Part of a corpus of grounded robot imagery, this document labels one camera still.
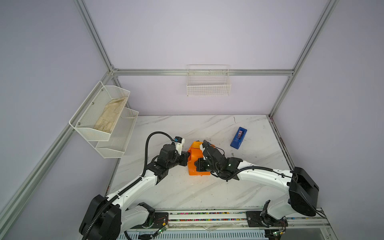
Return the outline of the orange wrapping paper sheet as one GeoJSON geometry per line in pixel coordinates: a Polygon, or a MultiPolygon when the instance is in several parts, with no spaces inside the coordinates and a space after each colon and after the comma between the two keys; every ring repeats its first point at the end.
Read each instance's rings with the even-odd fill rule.
{"type": "Polygon", "coordinates": [[[195,165],[195,162],[198,161],[200,158],[203,158],[203,152],[200,148],[202,142],[193,142],[190,148],[188,149],[188,153],[190,156],[188,157],[188,171],[190,176],[208,176],[211,173],[209,171],[204,172],[198,172],[197,167],[195,165]]]}

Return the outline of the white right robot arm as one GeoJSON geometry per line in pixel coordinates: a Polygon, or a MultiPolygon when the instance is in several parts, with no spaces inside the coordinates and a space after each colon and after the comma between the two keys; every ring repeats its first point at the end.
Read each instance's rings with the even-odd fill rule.
{"type": "Polygon", "coordinates": [[[196,168],[218,178],[215,207],[259,207],[267,225],[293,213],[317,215],[319,187],[302,168],[278,170],[222,156],[203,157],[196,168]]]}

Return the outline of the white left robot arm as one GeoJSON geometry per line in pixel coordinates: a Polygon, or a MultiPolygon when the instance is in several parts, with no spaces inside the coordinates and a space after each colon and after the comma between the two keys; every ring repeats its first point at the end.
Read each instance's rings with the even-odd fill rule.
{"type": "Polygon", "coordinates": [[[155,209],[142,202],[132,207],[144,192],[157,185],[176,166],[187,166],[189,152],[182,144],[167,144],[149,164],[144,174],[106,197],[97,195],[87,209],[79,232],[84,240],[115,240],[136,226],[150,228],[155,222],[155,209]]]}

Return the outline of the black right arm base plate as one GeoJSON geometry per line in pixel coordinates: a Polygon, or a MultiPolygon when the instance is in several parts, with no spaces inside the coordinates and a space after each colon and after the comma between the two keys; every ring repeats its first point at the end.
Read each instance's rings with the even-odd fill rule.
{"type": "Polygon", "coordinates": [[[286,217],[276,220],[269,215],[262,215],[261,211],[246,211],[246,220],[249,227],[286,227],[286,217]]]}

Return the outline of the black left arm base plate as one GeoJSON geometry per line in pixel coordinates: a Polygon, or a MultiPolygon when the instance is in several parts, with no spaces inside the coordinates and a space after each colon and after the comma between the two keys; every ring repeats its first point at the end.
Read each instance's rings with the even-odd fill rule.
{"type": "Polygon", "coordinates": [[[131,228],[133,229],[159,229],[164,223],[169,221],[169,213],[167,212],[155,212],[150,218],[150,221],[145,222],[143,225],[136,225],[131,228]]]}

